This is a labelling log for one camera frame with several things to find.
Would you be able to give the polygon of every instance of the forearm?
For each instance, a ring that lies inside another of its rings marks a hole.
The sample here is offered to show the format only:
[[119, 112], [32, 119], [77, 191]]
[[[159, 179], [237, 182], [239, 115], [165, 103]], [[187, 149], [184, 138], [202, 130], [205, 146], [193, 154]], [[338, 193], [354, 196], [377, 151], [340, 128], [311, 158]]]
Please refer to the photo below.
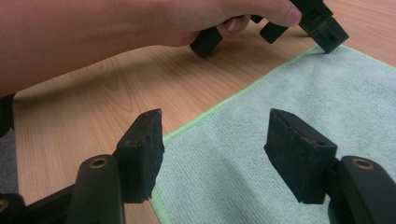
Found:
[[1, 1], [0, 96], [155, 44], [147, 32], [155, 28], [155, 8], [138, 2], [134, 8], [123, 0]]

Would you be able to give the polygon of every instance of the green cloth edge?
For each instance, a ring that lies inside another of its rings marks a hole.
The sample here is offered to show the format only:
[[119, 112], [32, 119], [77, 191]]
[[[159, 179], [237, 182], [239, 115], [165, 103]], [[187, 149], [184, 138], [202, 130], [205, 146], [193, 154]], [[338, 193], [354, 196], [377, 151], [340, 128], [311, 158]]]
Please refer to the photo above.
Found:
[[[192, 121], [186, 123], [185, 125], [181, 126], [180, 128], [174, 130], [173, 132], [167, 134], [166, 136], [163, 137], [163, 142], [166, 144], [170, 141], [172, 141], [174, 138], [180, 136], [181, 134], [183, 134], [184, 132], [188, 131], [191, 128], [194, 128], [195, 126], [199, 125], [200, 123], [202, 123], [203, 121], [205, 121], [206, 118], [210, 117], [211, 115], [213, 115], [214, 113], [216, 113], [217, 111], [219, 111], [224, 105], [228, 104], [230, 101], [240, 97], [241, 95], [249, 92], [250, 90], [252, 90], [254, 87], [256, 87], [259, 83], [261, 83], [263, 80], [265, 80], [268, 76], [271, 76], [274, 72], [276, 72], [278, 69], [281, 69], [283, 66], [286, 66], [289, 63], [293, 63], [294, 61], [300, 59], [301, 57], [304, 57], [306, 54], [309, 54], [311, 51], [314, 51], [315, 49], [318, 48], [318, 45], [315, 45], [314, 47], [312, 47], [311, 49], [308, 49], [307, 51], [301, 53], [300, 55], [296, 56], [295, 58], [293, 58], [292, 60], [281, 64], [280, 66], [274, 68], [273, 70], [271, 70], [267, 75], [264, 75], [263, 77], [260, 77], [259, 79], [257, 79], [256, 81], [254, 81], [253, 83], [251, 83], [250, 85], [248, 85], [247, 87], [245, 87], [244, 89], [242, 89], [241, 91], [239, 91], [238, 93], [230, 96], [229, 98], [221, 101], [220, 103], [218, 103], [217, 105], [212, 106], [211, 108], [209, 108], [206, 112], [204, 112], [203, 114], [201, 114], [200, 116], [198, 116], [197, 118], [193, 119]], [[361, 55], [364, 55], [366, 57], [366, 54], [349, 48], [347, 46], [340, 46], [340, 48], [345, 48], [348, 50], [353, 50], [356, 53], [359, 53]], [[390, 64], [384, 63], [377, 60], [379, 63], [383, 64], [384, 66], [390, 67], [393, 70], [396, 70], [395, 67], [391, 66]], [[152, 191], [152, 196], [150, 199], [151, 205], [154, 208], [155, 213], [157, 214], [158, 219], [160, 220], [161, 223], [164, 224], [173, 224], [172, 218], [170, 217], [164, 203], [163, 203], [163, 199], [160, 196], [160, 193], [154, 188], [154, 190]]]

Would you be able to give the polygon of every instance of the wood grain surface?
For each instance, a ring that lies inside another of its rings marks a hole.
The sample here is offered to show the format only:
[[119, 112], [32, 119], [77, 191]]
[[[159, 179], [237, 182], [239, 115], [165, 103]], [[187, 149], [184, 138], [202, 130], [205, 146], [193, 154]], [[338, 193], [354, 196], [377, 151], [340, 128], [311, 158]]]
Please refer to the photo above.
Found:
[[[396, 66], [396, 1], [325, 4], [350, 36], [345, 45]], [[163, 133], [170, 133], [315, 44], [300, 27], [267, 44], [259, 36], [264, 24], [251, 23], [204, 60], [189, 47], [136, 49], [19, 92], [15, 132], [25, 201], [73, 184], [79, 165], [113, 153], [140, 113], [161, 108]], [[126, 216], [128, 223], [159, 222], [149, 203], [127, 205]]]

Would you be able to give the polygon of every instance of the microfiber cloth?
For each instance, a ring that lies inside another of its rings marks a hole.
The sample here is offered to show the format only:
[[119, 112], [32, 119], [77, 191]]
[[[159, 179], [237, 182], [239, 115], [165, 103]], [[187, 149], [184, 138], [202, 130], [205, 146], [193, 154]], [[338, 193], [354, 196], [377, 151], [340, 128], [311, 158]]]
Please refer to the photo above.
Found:
[[396, 69], [313, 47], [164, 137], [151, 200], [161, 223], [329, 223], [329, 198], [298, 203], [268, 160], [271, 108], [333, 141], [336, 158], [376, 161], [396, 179]]

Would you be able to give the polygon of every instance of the black object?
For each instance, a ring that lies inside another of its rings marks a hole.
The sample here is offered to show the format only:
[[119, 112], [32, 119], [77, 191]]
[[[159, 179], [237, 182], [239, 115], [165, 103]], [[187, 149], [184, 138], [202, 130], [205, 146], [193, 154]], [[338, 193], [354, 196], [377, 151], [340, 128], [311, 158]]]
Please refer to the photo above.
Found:
[[15, 94], [0, 98], [0, 138], [6, 135], [9, 129], [14, 129], [12, 102]]
[[18, 194], [0, 194], [0, 223], [114, 223], [124, 220], [124, 203], [151, 196], [163, 161], [160, 109], [141, 114], [117, 144], [114, 155], [84, 161], [75, 185], [28, 206]]
[[[300, 21], [302, 27], [326, 52], [330, 53], [348, 39], [347, 33], [332, 17], [332, 12], [322, 0], [290, 0], [303, 14]], [[259, 23], [260, 16], [252, 16]], [[270, 44], [274, 43], [288, 27], [268, 22], [260, 31], [260, 35]], [[215, 27], [203, 30], [191, 44], [191, 49], [200, 57], [207, 57], [221, 41], [221, 35]]]
[[272, 109], [264, 148], [298, 202], [331, 197], [332, 224], [396, 223], [396, 185], [387, 172], [361, 157], [337, 160], [337, 146], [297, 116]]

